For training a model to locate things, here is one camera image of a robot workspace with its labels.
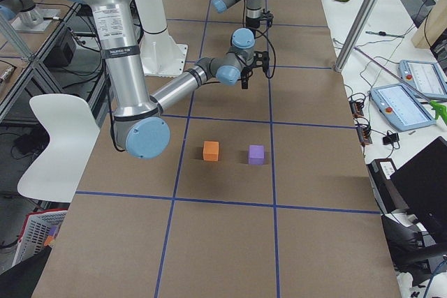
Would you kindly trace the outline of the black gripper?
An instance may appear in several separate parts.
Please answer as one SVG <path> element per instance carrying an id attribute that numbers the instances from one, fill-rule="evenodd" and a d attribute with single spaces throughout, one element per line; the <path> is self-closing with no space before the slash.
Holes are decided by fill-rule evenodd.
<path id="1" fill-rule="evenodd" d="M 245 17 L 245 27 L 246 28 L 259 28 L 260 25 L 261 25 L 260 18 Z"/>
<path id="2" fill-rule="evenodd" d="M 249 78 L 252 76 L 253 73 L 253 66 L 245 66 L 240 75 L 241 79 L 241 88 L 242 89 L 248 89 L 249 88 Z"/>

